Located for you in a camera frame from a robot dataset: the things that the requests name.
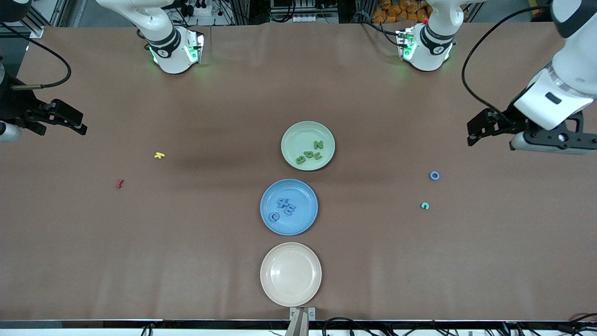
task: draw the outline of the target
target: white plate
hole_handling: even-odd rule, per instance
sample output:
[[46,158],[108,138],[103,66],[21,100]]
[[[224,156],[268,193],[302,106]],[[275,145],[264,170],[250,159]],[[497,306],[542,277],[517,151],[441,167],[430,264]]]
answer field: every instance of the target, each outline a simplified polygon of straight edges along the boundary
[[286,130],[281,147],[284,160],[291,166],[300,170],[318,170],[334,156],[336,141],[332,132],[322,124],[301,121]]
[[317,293],[321,285],[321,264],[307,246],[283,243],[267,253],[260,277],[265,294],[273,302],[298,307]]

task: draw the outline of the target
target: power strip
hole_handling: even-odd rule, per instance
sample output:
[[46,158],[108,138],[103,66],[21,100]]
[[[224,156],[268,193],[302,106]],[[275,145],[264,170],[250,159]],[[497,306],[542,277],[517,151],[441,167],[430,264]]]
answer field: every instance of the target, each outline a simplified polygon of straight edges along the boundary
[[315,15],[299,15],[293,16],[293,22],[315,22],[317,17]]
[[195,11],[193,12],[193,15],[197,15],[197,16],[211,16],[211,13],[213,11],[214,7],[212,5],[207,5],[207,7],[205,8],[195,8]]

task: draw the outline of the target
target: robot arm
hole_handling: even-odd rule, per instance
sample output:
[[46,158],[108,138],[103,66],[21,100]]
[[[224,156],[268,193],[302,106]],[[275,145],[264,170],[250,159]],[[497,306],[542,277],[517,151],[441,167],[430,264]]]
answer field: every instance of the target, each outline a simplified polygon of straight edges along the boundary
[[169,74],[184,72],[199,62],[203,35],[183,27],[174,27],[161,8],[174,0],[97,0],[102,7],[126,17],[143,34],[153,54],[153,61]]
[[[30,7],[31,0],[0,0],[0,23],[21,20]],[[44,135],[46,126],[41,123],[62,125],[80,135],[87,132],[81,112],[59,99],[49,104],[42,102],[35,97],[33,90],[23,87],[24,83],[6,73],[0,64],[0,141],[17,141],[21,129]]]
[[[597,1],[554,0],[564,47],[499,114],[485,109],[467,124],[469,146],[489,135],[515,134],[512,150],[588,154],[597,135],[583,133],[582,109],[597,98]],[[566,120],[576,127],[566,127]]]
[[427,24],[417,23],[398,37],[399,55],[422,71],[438,69],[450,56],[456,32],[464,22],[460,8],[478,0],[428,0],[433,7]]

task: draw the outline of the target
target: plate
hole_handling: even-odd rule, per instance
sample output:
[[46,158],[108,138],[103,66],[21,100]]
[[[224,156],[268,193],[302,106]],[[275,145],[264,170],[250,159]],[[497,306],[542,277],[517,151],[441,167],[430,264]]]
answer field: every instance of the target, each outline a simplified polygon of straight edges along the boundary
[[286,307],[309,302],[321,285],[321,264],[315,253],[299,243],[283,243],[267,253],[261,264],[261,286],[267,297]]
[[317,196],[296,179],[275,182],[261,198],[261,218],[273,232],[294,236],[307,230],[317,217]]
[[336,142],[327,127],[314,121],[296,123],[282,137],[282,156],[300,170],[317,170],[330,162]]

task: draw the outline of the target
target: brown table surface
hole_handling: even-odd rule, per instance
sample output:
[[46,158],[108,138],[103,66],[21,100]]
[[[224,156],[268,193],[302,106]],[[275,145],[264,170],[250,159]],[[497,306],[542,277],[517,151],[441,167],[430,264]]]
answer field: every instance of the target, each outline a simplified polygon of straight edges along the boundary
[[[460,70],[489,27],[465,24],[431,73],[360,25],[214,28],[206,64],[181,75],[160,71],[133,28],[47,29],[41,41],[73,74],[37,95],[82,111],[89,131],[49,126],[1,146],[0,317],[287,318],[259,268],[289,241],[321,260],[306,304],[319,318],[594,311],[597,155],[512,152],[508,136],[466,144],[483,106]],[[504,25],[474,55],[470,85],[505,108],[561,46],[551,23]],[[48,83],[64,67],[31,46],[19,75]],[[323,170],[282,158],[282,134],[303,120],[334,134]],[[263,191],[284,178],[319,200],[295,237],[259,215]]]

